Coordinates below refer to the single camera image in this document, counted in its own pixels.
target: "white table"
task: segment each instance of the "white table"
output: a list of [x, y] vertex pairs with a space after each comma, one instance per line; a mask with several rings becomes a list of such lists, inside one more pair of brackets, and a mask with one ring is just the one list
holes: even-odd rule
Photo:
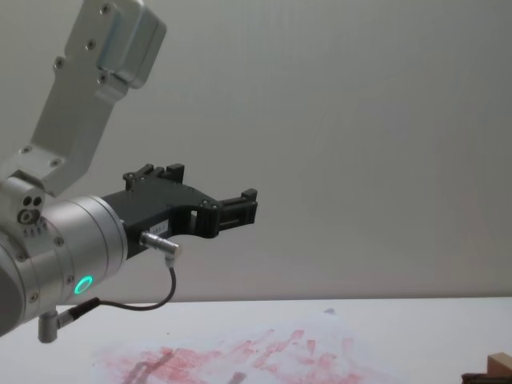
[[485, 371], [488, 354], [512, 353], [512, 298], [172, 303], [148, 313], [98, 308], [50, 345], [39, 344], [36, 321], [25, 324], [0, 339], [0, 382], [85, 384], [91, 353], [110, 342], [208, 334], [326, 308], [411, 384], [457, 384], [463, 372]]

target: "gray wall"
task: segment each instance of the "gray wall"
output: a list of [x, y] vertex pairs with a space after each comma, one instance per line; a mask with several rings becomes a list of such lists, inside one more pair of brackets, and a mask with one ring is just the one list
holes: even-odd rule
[[[2, 158], [30, 136], [80, 3], [2, 4]], [[186, 164], [217, 198], [258, 188], [255, 226], [178, 238], [177, 299], [512, 294], [511, 1], [150, 4], [168, 25], [154, 72], [66, 196], [147, 162]], [[167, 289], [148, 252], [92, 293]]]

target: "black cable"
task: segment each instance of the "black cable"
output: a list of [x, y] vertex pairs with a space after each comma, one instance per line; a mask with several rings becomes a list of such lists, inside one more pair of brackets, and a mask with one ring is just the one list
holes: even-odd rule
[[171, 280], [170, 292], [166, 296], [166, 298], [164, 298], [158, 304], [154, 304], [152, 306], [128, 306], [127, 304], [121, 304], [119, 302], [109, 302], [107, 300], [100, 300], [100, 305], [114, 306], [114, 307], [120, 308], [122, 310], [138, 310], [138, 311], [156, 310], [157, 308], [160, 308], [161, 306], [164, 306], [165, 304], [167, 304], [168, 301], [173, 298], [174, 292], [176, 291], [176, 273], [174, 272], [174, 268], [169, 268], [169, 272], [170, 272], [170, 280]]

